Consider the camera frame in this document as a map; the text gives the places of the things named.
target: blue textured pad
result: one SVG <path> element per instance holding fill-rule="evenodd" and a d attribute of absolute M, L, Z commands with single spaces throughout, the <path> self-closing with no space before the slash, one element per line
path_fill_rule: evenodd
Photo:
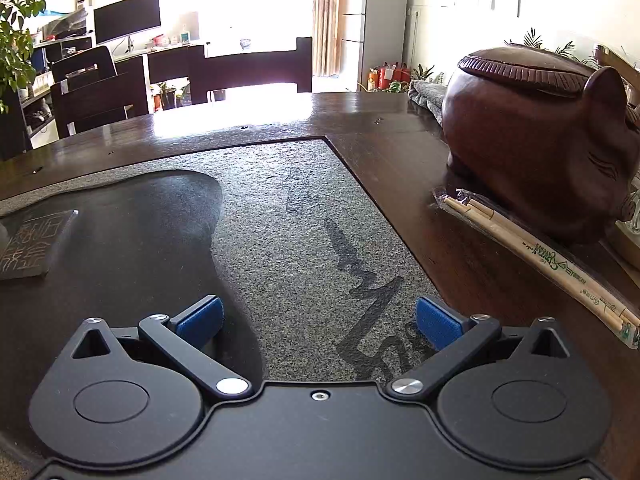
<path fill-rule="evenodd" d="M 222 300 L 213 298 L 178 323 L 175 333 L 190 345 L 202 348 L 220 331 L 224 322 Z"/>
<path fill-rule="evenodd" d="M 442 350 L 464 333 L 459 320 L 428 298 L 418 298 L 415 322 L 418 330 L 436 350 Z"/>

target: brown wooden pot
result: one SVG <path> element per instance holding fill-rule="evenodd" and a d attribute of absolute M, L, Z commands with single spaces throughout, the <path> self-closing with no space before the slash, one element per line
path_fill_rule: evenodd
<path fill-rule="evenodd" d="M 594 242 L 631 218 L 640 121 L 615 69 L 521 45 L 458 67 L 442 105 L 452 170 L 563 242 Z"/>

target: black monitor screen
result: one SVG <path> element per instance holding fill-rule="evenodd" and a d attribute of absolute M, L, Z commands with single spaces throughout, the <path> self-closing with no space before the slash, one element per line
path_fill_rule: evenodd
<path fill-rule="evenodd" d="M 160 0 L 122 0 L 94 9 L 95 43 L 160 27 Z"/>

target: plastic wrapper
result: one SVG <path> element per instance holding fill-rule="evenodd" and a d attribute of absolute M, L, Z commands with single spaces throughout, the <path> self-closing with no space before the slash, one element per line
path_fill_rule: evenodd
<path fill-rule="evenodd" d="M 467 222 L 512 253 L 588 308 L 629 348 L 640 343 L 638 311 L 596 272 L 567 248 L 554 243 L 504 212 L 484 196 L 443 187 L 433 190 L 438 206 Z"/>

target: brown curtain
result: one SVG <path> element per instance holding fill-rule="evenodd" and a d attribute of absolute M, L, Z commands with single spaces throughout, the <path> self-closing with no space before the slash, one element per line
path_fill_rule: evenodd
<path fill-rule="evenodd" d="M 314 75 L 329 76 L 340 69 L 338 5 L 340 0 L 314 0 Z"/>

